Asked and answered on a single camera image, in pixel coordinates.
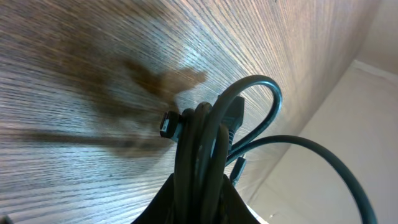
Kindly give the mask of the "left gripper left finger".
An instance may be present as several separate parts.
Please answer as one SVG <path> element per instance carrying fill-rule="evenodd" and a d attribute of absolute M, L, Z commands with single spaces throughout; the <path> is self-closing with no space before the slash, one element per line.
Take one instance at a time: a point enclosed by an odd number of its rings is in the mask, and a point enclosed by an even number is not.
<path fill-rule="evenodd" d="M 165 224 L 170 221 L 174 202 L 174 175 L 171 174 L 147 208 L 131 224 Z"/>

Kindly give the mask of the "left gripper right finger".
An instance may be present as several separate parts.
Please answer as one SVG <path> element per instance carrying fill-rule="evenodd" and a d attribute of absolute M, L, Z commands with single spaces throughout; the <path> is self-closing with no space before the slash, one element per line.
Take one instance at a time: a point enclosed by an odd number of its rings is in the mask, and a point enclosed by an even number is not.
<path fill-rule="evenodd" d="M 220 223 L 259 224 L 225 174 L 223 175 L 220 197 Z"/>

